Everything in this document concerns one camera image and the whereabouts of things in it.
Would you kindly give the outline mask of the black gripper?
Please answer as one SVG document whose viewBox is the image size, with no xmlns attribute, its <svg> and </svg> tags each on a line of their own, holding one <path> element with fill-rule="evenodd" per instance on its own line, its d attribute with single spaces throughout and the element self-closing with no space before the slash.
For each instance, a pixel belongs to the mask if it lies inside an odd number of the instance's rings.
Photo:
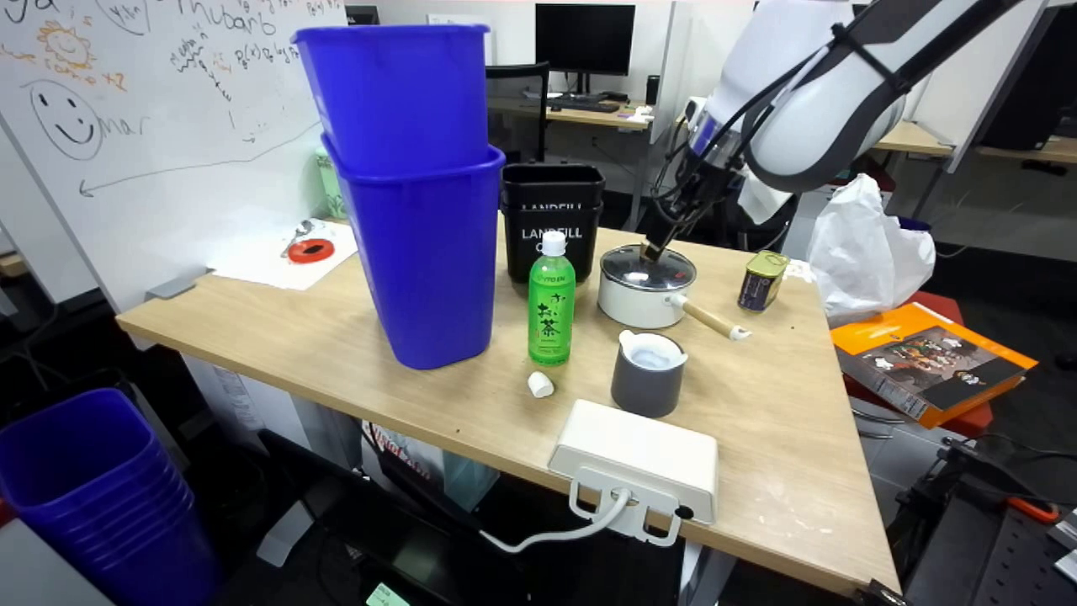
<svg viewBox="0 0 1077 606">
<path fill-rule="evenodd" d="M 646 250 L 664 252 L 674 239 L 728 242 L 735 184 L 735 167 L 711 166 L 686 151 L 674 173 L 674 188 L 664 193 L 644 218 Z"/>
</svg>

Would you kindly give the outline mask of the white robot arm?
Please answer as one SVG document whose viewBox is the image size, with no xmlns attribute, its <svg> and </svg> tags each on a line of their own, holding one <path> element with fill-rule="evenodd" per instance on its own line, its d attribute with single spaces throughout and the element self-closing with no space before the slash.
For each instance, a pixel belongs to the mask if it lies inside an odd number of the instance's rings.
<svg viewBox="0 0 1077 606">
<path fill-rule="evenodd" d="M 674 184 L 646 209 L 657 260 L 728 203 L 741 167 L 778 193 L 810 193 L 875 148 L 900 102 L 993 28 L 1027 40 L 1072 0 L 764 0 L 676 148 Z"/>
</svg>

